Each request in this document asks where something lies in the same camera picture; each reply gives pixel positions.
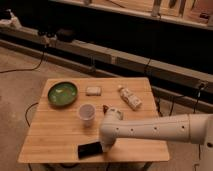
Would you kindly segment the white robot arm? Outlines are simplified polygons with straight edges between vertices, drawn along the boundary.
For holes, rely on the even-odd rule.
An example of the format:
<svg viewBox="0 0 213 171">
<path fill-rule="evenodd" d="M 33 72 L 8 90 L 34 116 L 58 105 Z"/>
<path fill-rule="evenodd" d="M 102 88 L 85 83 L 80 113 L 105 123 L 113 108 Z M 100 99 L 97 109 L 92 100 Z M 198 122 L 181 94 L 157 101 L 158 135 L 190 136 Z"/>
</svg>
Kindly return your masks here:
<svg viewBox="0 0 213 171">
<path fill-rule="evenodd" d="M 190 142 L 203 146 L 197 171 L 213 171 L 213 114 L 183 114 L 144 120 L 123 119 L 114 107 L 106 110 L 99 127 L 99 141 L 108 152 L 117 138 Z"/>
</svg>

